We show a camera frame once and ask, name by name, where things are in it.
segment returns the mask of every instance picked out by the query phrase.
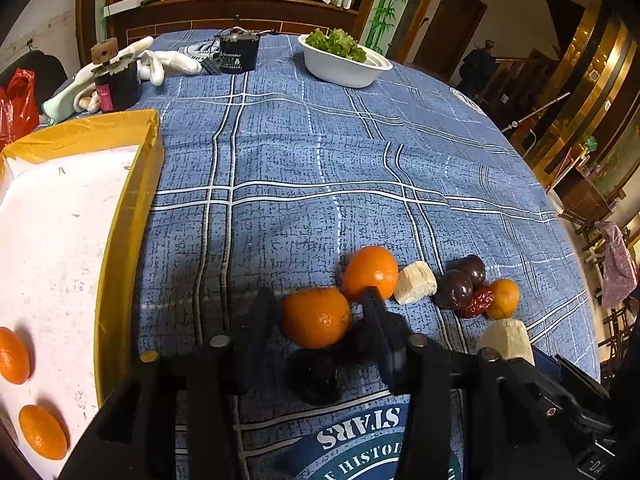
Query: small orange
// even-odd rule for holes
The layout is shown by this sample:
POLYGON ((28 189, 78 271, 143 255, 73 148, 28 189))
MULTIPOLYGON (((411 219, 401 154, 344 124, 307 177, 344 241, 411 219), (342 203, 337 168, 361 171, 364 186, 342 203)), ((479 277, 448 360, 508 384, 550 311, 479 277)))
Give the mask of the small orange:
POLYGON ((18 423, 24 439, 37 454, 49 460, 62 460, 65 457, 65 432, 47 410, 29 404, 20 410, 18 423))
POLYGON ((485 311, 487 316, 494 320, 513 316, 520 301, 518 285, 507 278, 500 278, 490 287, 494 292, 494 301, 485 311))
POLYGON ((13 384, 22 384, 29 378, 31 365, 29 352, 20 338, 7 327, 0 327, 0 374, 13 384))
POLYGON ((282 307, 282 331, 305 348, 337 342, 351 326, 349 303, 336 288, 304 288, 289 294, 282 307))
POLYGON ((342 293, 349 301, 359 301, 368 286, 376 286, 388 300, 398 284, 398 263, 393 254, 377 245, 363 247, 351 255, 342 275, 342 293))

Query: bowl of lettuce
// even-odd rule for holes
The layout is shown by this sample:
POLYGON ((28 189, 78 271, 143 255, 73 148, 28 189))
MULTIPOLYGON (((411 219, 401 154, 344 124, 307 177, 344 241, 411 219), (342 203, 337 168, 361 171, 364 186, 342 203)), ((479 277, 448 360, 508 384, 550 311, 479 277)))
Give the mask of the bowl of lettuce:
POLYGON ((311 34, 299 36, 298 43, 304 47, 309 72, 329 83, 364 88, 392 68, 388 59, 359 45, 341 28, 329 34, 316 28, 311 34))

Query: screw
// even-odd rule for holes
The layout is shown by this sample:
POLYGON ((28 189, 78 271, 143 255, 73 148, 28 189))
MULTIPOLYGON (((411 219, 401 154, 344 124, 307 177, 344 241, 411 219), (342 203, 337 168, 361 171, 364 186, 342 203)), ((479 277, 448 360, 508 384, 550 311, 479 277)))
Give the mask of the screw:
POLYGON ((425 336, 424 334, 411 334, 409 336, 409 344, 418 348, 427 346, 428 341, 429 340, 427 339, 427 336, 425 336))
POLYGON ((500 359, 500 354, 498 354, 498 352, 495 351, 493 348, 487 347, 487 348, 480 349, 480 357, 485 361, 489 361, 490 363, 493 363, 500 359))
POLYGON ((147 350, 146 352, 142 352, 140 354, 140 360, 143 363, 152 363, 153 361, 157 361, 160 357, 160 352, 158 350, 147 350))
POLYGON ((223 348, 231 344, 231 338, 228 335, 215 335, 209 341, 209 344, 214 348, 223 348))

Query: green leafy lettuce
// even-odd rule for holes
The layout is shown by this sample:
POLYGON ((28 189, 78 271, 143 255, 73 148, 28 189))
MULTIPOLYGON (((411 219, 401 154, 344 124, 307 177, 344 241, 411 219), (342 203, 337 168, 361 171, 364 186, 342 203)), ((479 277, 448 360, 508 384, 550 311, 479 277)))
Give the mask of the green leafy lettuce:
POLYGON ((334 28, 328 36, 325 36, 324 32, 316 28, 306 37, 305 41, 318 50, 345 57, 358 63, 364 63, 367 60, 367 54, 358 46, 358 42, 341 28, 334 28))

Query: pink label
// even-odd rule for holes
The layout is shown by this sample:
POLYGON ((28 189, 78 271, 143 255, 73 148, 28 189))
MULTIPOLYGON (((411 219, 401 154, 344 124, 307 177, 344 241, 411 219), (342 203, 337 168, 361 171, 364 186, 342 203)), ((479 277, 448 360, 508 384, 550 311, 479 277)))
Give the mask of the pink label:
POLYGON ((113 112, 109 85, 96 85, 95 91, 98 92, 98 97, 100 98, 100 110, 103 112, 113 112))

